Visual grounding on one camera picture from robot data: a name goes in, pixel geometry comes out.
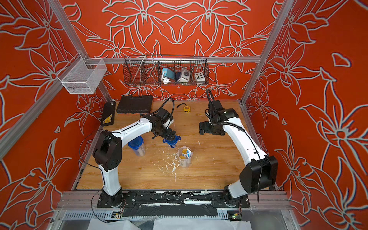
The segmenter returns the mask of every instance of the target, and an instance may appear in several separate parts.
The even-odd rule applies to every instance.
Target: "wire basket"
[[[94,94],[107,71],[104,60],[101,59],[97,65],[85,64],[83,59],[75,61],[76,64],[68,74],[59,79],[60,82],[71,94]]]
[[[127,85],[207,85],[209,82],[207,57],[145,55],[125,56],[124,59],[124,83]],[[171,70],[175,78],[163,81],[164,68]],[[187,82],[178,82],[182,72],[189,73],[186,74]],[[200,72],[204,80],[198,82],[195,76]]]

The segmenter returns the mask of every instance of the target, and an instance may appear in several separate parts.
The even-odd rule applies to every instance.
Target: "wooden floor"
[[[152,111],[162,102],[153,102]],[[204,112],[208,102],[186,102],[191,112],[185,113],[183,106],[175,108],[174,123],[170,126],[181,136],[176,148],[170,148],[161,137],[151,139],[153,133],[142,135],[146,155],[138,157],[128,145],[123,147],[123,159],[118,167],[119,180],[123,189],[223,189],[239,179],[244,168],[243,159],[231,138],[212,134],[199,134],[199,122],[208,121]],[[233,108],[245,126],[238,101],[222,101],[226,109]],[[171,111],[171,103],[166,103]],[[137,114],[115,114],[113,125],[106,126],[109,131],[123,128],[139,119]],[[179,166],[176,157],[178,148],[187,146],[193,151],[192,165]],[[89,164],[97,166],[91,156]],[[102,188],[100,170],[87,166],[77,189]]]

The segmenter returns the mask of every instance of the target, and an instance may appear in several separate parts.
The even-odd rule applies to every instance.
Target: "black case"
[[[103,106],[101,126],[114,124],[116,101],[106,102]]]
[[[117,113],[150,113],[153,97],[151,95],[144,96],[122,96],[117,106]]]

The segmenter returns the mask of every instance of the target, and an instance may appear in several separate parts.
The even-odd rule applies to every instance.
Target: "white wire basket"
[[[83,59],[75,61],[77,63],[64,78],[59,79],[60,82],[71,94],[94,94],[107,71],[105,62],[101,59],[97,65],[87,65]]]

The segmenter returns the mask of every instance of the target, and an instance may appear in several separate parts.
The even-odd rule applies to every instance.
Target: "blue lid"
[[[181,140],[180,136],[175,135],[175,138],[172,141],[168,141],[167,139],[164,139],[164,143],[167,142],[169,145],[176,144],[179,140]]]
[[[137,150],[143,144],[143,138],[138,136],[128,143],[128,146],[134,150]]]

